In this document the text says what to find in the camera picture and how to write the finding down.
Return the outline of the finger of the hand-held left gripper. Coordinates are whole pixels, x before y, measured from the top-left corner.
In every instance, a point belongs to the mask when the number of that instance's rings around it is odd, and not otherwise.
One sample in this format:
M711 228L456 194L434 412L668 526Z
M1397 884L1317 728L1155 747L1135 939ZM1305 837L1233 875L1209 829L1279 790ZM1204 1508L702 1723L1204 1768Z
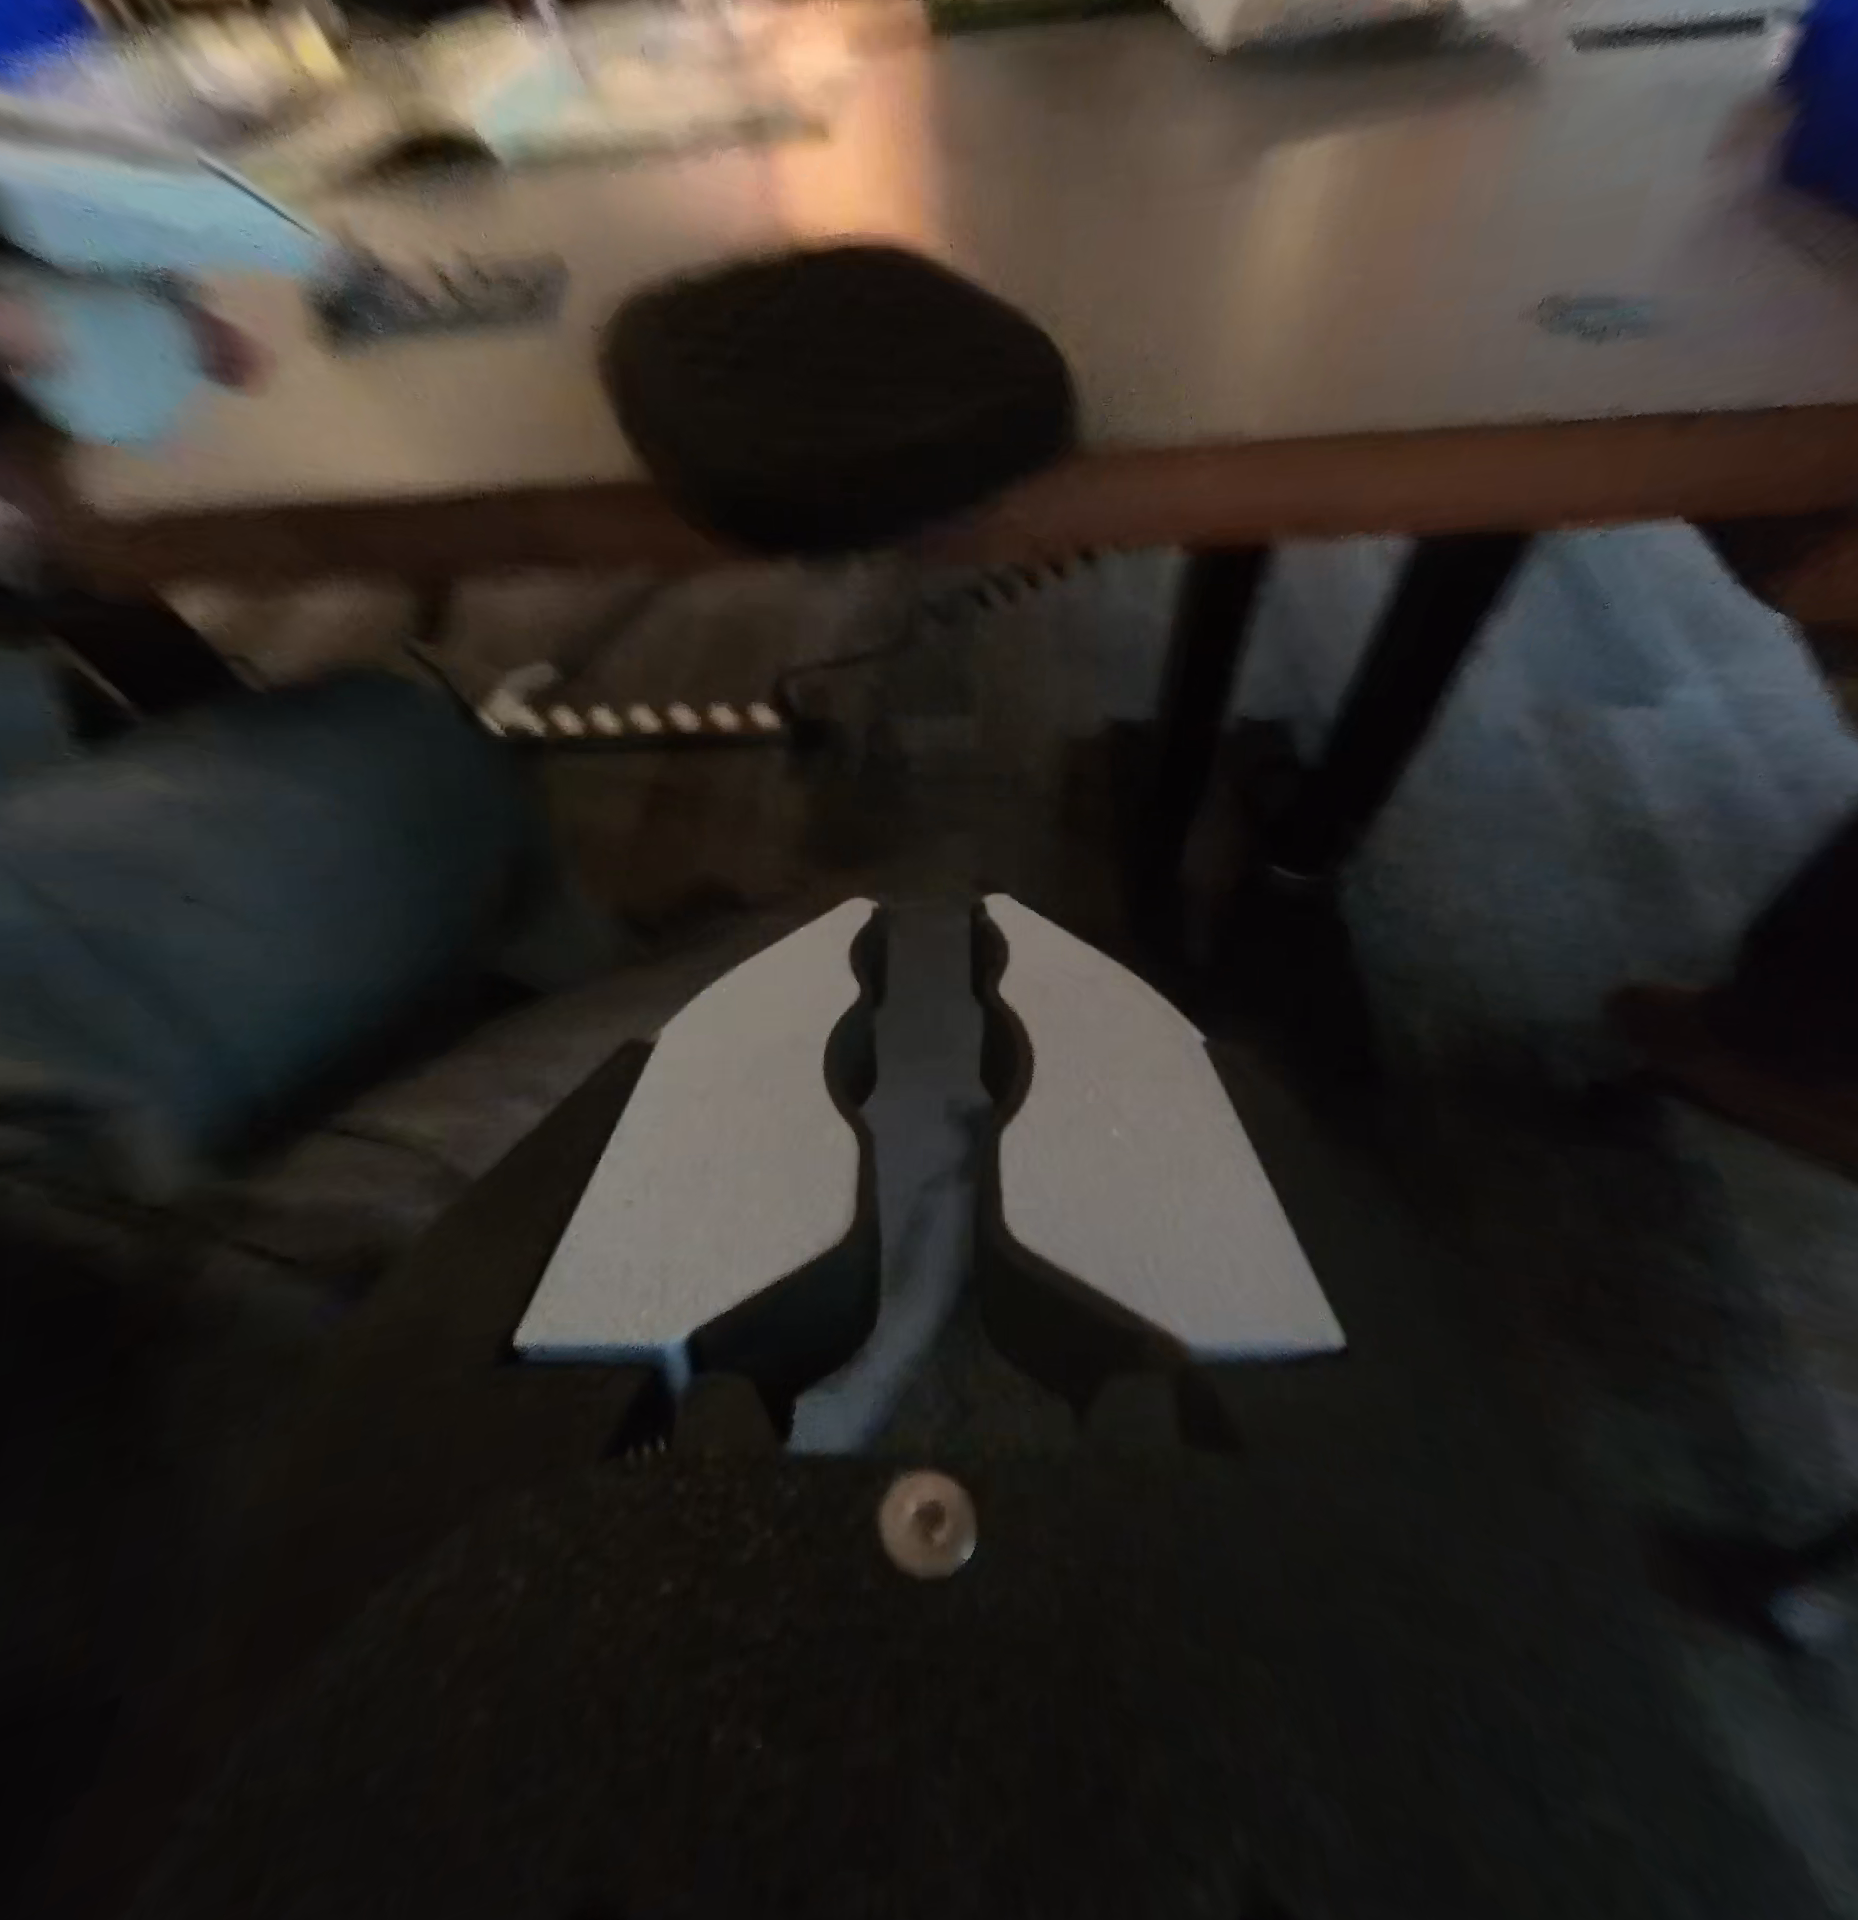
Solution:
M306 279L334 251L321 228L200 156L0 154L0 236L59 272Z
M35 412L78 445L161 445L209 385L188 320L140 286L42 280L35 309L53 339Z

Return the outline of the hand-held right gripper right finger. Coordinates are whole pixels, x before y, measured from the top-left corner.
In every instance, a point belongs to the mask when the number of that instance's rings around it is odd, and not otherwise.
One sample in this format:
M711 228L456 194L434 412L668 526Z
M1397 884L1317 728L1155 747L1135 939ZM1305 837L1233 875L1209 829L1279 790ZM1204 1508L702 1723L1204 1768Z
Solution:
M1202 1030L1007 894L983 899L983 1082L983 1324L1073 1412L1348 1352Z

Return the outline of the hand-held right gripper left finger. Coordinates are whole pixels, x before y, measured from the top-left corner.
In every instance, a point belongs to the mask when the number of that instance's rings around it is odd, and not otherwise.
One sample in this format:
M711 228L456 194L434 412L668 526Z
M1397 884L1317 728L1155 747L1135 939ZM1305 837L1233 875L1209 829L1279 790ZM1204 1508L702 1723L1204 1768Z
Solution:
M525 1365L744 1378L789 1419L878 1317L866 1105L883 909L850 897L712 979L649 1043L512 1334Z

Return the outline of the grey building brick plate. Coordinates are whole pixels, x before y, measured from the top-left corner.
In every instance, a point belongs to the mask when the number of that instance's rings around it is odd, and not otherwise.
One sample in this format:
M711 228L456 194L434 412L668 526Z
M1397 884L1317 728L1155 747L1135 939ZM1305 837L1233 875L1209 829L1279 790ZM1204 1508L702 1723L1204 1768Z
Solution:
M405 272L371 251L345 251L306 292L308 312L337 351L545 322L567 300L557 256L474 258Z

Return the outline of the black desk leg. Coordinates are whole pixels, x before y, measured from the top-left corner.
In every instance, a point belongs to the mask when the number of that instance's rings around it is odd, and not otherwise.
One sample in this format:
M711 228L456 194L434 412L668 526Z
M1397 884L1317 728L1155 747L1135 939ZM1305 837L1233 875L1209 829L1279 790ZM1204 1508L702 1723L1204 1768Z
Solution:
M1534 532L1413 542L1317 759L1300 766L1284 738L1275 742L1275 783L1250 810L1250 852L1218 912L1209 958L1197 955L1183 871L1275 552L1218 547L1183 560L1127 886L1139 946L1186 1003L1242 1012L1264 1047L1305 1068L1373 1073L1373 1016L1343 881L1534 547Z

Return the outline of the person's leg in jeans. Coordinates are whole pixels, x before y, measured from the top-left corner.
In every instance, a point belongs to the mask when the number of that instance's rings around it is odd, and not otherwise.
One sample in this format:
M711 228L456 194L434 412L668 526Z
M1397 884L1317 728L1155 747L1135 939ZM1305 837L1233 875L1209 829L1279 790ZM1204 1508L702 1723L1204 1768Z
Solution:
M514 933L526 770L350 673L0 790L0 1170L169 1201L409 1039Z

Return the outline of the pale fluffy rug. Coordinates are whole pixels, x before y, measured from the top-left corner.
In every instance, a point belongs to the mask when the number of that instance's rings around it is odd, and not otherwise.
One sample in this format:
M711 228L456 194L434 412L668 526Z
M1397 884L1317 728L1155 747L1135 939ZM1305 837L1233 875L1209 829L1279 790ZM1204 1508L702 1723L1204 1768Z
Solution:
M1339 542L1279 580L1317 728L1250 903L1320 1051L1599 1071L1609 992L1708 977L1858 802L1858 718L1698 532Z

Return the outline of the black rounded object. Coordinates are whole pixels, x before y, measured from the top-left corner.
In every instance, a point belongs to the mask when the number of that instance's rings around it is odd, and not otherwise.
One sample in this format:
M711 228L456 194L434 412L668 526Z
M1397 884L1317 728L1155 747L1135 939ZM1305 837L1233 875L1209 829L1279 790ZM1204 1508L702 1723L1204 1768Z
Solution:
M656 494L700 531L773 558L910 539L1081 442L1050 334L885 244L654 280L607 318L597 366Z

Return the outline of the white box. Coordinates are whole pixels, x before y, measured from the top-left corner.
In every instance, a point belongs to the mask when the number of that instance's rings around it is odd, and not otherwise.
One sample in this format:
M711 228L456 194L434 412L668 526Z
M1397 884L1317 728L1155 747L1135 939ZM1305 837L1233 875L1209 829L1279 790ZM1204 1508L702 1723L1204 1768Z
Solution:
M1499 50L1622 53L1689 42L1791 36L1809 5L1791 2L1166 2L1208 53Z

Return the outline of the blue container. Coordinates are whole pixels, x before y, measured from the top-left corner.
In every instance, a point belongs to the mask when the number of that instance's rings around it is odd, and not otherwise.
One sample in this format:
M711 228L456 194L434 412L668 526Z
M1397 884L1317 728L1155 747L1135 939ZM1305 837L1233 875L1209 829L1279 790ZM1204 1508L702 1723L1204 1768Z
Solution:
M1780 91L1780 184L1858 224L1858 2L1807 7Z

